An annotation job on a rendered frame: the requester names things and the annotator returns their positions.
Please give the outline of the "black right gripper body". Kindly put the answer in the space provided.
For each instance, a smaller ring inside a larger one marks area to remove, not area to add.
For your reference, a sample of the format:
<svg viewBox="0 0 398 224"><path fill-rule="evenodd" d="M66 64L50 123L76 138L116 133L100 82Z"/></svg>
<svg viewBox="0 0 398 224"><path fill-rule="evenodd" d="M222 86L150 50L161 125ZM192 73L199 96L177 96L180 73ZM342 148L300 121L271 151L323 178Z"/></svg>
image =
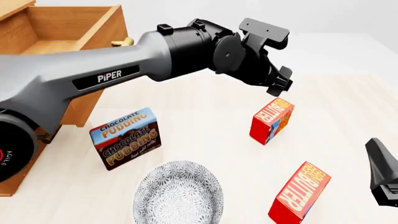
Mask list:
<svg viewBox="0 0 398 224"><path fill-rule="evenodd" d="M371 191L379 206L398 207L398 184L385 184Z"/></svg>

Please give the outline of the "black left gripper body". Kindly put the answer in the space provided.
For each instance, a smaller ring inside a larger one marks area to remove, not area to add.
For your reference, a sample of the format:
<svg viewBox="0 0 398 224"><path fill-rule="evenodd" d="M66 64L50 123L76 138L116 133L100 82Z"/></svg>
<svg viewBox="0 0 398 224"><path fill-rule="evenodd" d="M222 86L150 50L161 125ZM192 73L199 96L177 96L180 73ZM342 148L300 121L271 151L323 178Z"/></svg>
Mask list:
<svg viewBox="0 0 398 224"><path fill-rule="evenodd" d="M266 92L272 96L279 96L283 91L288 91L293 84L293 81L290 79L291 76L291 69L282 66L281 69L278 70L275 66L271 66L266 81L266 86L268 87Z"/></svg>

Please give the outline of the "chocolate pudding box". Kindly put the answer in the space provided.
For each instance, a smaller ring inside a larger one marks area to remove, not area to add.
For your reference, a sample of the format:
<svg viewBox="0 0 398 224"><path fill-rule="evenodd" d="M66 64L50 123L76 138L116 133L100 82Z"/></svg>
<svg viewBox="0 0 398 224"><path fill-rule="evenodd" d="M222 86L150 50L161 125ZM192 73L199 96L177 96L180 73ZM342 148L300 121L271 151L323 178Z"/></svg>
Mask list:
<svg viewBox="0 0 398 224"><path fill-rule="evenodd" d="M89 134L108 171L162 145L157 118L148 107L93 128Z"/></svg>

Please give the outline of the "red butter box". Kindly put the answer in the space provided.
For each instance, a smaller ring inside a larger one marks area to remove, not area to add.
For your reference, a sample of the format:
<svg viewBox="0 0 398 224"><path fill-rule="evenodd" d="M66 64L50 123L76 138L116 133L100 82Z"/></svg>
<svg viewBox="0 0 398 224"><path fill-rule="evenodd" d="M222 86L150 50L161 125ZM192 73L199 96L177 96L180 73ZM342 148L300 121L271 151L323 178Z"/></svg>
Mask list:
<svg viewBox="0 0 398 224"><path fill-rule="evenodd" d="M282 98L275 98L252 117L250 137L266 145L289 122L295 106Z"/></svg>
<svg viewBox="0 0 398 224"><path fill-rule="evenodd" d="M268 216L276 224L301 224L331 177L304 162L277 194Z"/></svg>

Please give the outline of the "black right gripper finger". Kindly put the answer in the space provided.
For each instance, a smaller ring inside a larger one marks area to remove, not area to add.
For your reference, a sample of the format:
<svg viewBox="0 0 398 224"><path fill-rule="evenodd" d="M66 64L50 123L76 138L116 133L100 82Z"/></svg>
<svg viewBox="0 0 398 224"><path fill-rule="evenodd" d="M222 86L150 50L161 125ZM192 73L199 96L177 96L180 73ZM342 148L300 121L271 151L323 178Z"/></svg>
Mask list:
<svg viewBox="0 0 398 224"><path fill-rule="evenodd" d="M366 144L371 168L370 187L398 184L398 160L378 138L371 138Z"/></svg>

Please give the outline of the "wooden cabinet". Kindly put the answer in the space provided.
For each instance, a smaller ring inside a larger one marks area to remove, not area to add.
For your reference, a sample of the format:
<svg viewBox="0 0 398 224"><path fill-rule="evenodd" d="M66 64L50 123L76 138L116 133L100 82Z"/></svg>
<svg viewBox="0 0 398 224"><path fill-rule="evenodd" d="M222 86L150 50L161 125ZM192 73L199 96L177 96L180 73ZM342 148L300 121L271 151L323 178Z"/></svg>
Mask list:
<svg viewBox="0 0 398 224"><path fill-rule="evenodd" d="M28 7L34 6L35 3L36 0L0 0L0 55L22 54L38 41L27 17ZM27 167L0 183L0 197L11 197L17 192L46 147L41 141L36 143L38 152L35 152Z"/></svg>

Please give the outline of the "open wooden drawer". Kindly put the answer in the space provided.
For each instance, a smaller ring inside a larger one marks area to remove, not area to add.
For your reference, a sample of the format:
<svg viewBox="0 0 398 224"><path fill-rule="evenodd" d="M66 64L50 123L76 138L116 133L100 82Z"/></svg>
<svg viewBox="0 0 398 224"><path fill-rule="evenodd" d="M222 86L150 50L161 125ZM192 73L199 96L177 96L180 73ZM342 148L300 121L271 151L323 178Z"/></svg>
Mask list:
<svg viewBox="0 0 398 224"><path fill-rule="evenodd" d="M123 10L115 6L36 6L0 0L0 55L41 55L109 48L124 40Z"/></svg>

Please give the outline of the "black and white patterned bowl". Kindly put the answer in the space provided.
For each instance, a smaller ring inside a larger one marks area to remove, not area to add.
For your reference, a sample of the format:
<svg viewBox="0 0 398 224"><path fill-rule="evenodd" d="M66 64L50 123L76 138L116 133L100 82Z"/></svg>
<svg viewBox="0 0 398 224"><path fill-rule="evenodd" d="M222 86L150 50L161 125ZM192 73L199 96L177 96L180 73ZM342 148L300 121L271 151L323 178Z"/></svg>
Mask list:
<svg viewBox="0 0 398 224"><path fill-rule="evenodd" d="M205 166L172 161L152 169L132 201L135 224L220 224L224 197Z"/></svg>

